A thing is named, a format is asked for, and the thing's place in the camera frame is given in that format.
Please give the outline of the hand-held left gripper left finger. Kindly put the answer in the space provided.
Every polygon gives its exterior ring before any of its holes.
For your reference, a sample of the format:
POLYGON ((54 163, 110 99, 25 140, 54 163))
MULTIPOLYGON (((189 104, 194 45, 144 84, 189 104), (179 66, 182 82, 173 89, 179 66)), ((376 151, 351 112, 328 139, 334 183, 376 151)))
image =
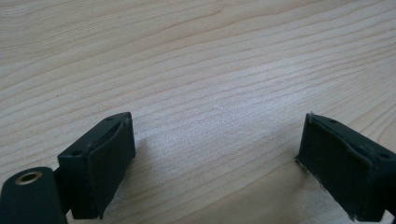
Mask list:
POLYGON ((135 157, 132 115, 107 117, 58 155, 75 219, 103 217, 135 157))

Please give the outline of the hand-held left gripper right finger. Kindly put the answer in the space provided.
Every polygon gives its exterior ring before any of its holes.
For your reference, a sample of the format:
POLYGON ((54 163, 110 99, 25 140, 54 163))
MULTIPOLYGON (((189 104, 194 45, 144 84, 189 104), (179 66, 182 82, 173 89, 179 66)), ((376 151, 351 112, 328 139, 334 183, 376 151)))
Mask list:
POLYGON ((353 220, 396 221, 396 153, 341 122, 308 114, 299 162, 353 220))

